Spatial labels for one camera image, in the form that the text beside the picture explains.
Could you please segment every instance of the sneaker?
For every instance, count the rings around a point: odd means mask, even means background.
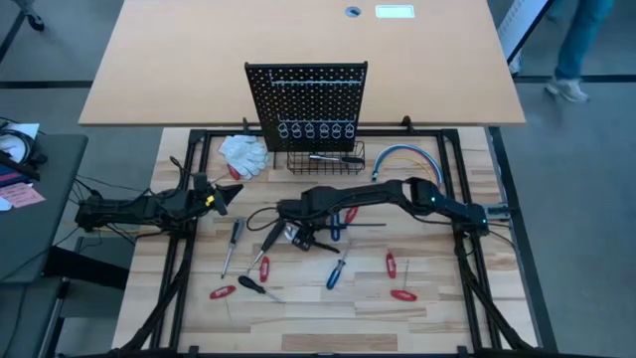
[[[508,71],[510,71],[510,75],[512,75],[512,77],[518,75],[521,71],[521,50],[519,50],[517,55],[513,58],[513,61],[511,61],[510,65],[508,65]]]
[[[563,98],[575,103],[589,101],[589,95],[580,89],[580,80],[557,80],[552,78],[546,85],[546,90],[554,95],[560,94]]]

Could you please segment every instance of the blue cable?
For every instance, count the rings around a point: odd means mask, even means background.
[[[423,151],[419,147],[416,147],[416,146],[411,145],[411,144],[394,144],[394,145],[391,145],[391,146],[385,148],[385,150],[383,150],[378,155],[378,159],[376,159],[376,164],[374,164],[374,172],[373,172],[373,176],[371,178],[372,182],[375,182],[375,181],[378,180],[378,171],[380,170],[380,164],[382,164],[382,161],[385,160],[385,158],[387,156],[389,156],[389,154],[393,153],[396,150],[400,150],[400,149],[410,149],[412,151],[415,151],[415,152],[421,154],[421,156],[423,156],[424,159],[426,159],[426,161],[430,164],[430,166],[433,167],[433,169],[435,170],[435,174],[437,175],[437,182],[439,183],[439,185],[441,185],[443,183],[441,170],[439,169],[439,166],[437,165],[435,160],[428,153],[426,153],[425,151]]]

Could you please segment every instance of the wooden work surface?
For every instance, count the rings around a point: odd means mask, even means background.
[[[493,171],[483,128],[461,128],[473,200],[497,203],[499,189]],[[182,162],[189,129],[164,129],[152,179],[156,192],[174,188],[178,181],[173,155]],[[229,214],[211,212],[201,219],[195,243],[180,351],[190,345],[201,352],[456,352],[457,345],[470,346],[468,323],[457,259],[453,254],[450,228],[417,222],[400,208],[378,205],[360,208],[357,223],[387,223],[384,228],[349,228],[342,232],[341,250],[354,243],[342,276],[333,290],[325,282],[339,256],[318,248],[302,252],[279,239],[266,254],[271,260],[267,290],[286,301],[272,302],[240,286],[244,274],[259,251],[268,231],[244,230],[239,238],[229,273],[221,280],[232,225],[238,216],[247,217],[257,209],[274,205],[280,199],[298,199],[300,193],[316,185],[339,188],[370,182],[376,155],[392,143],[420,146],[437,158],[432,138],[360,138],[366,143],[367,169],[358,176],[294,176],[284,166],[285,154],[277,155],[277,169],[270,164],[258,177],[244,182],[244,189],[229,205]],[[212,179],[227,172],[218,148],[223,139],[212,143],[208,175]],[[392,158],[411,157],[409,151]],[[380,180],[427,177],[418,165],[403,159],[387,162]],[[222,179],[219,184],[232,184]],[[272,212],[257,216],[255,227],[274,219]],[[431,220],[444,220],[432,215]],[[506,230],[492,228],[509,237]],[[319,241],[331,243],[328,232],[319,232]],[[488,275],[495,303],[520,335],[535,344],[528,304],[511,246],[495,236],[482,238]],[[114,347],[120,347],[140,327],[157,301],[168,239],[140,239],[130,269],[115,332]],[[393,252],[398,265],[396,279],[389,279],[385,255]],[[402,302],[390,290],[402,285],[404,264],[409,260],[406,288],[418,295],[416,302]],[[257,281],[257,270],[251,277]],[[222,300],[210,300],[213,290],[234,284],[238,290]],[[484,342],[488,341],[486,321],[478,305]],[[167,314],[162,346],[167,346],[172,310]]]
[[[525,122],[486,0],[126,0],[79,123],[258,123],[245,62],[364,61],[363,124]]]

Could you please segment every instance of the gray desk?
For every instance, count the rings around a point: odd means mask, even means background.
[[[48,249],[55,238],[64,207],[86,148],[85,135],[39,135],[38,144],[49,160],[38,168],[34,188],[46,198],[28,207],[0,212],[0,277]],[[3,283],[28,283],[40,277],[47,261],[44,253],[7,277]]]

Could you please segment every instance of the blue screwdriver handle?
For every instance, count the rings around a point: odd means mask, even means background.
[[[340,213],[331,216],[331,240],[340,241]]]
[[[327,279],[327,289],[333,289],[336,286],[336,282],[338,282],[338,278],[340,278],[340,272],[342,271],[342,267],[345,265],[345,262],[342,260],[338,260],[338,265],[331,271],[329,275],[329,279]]]

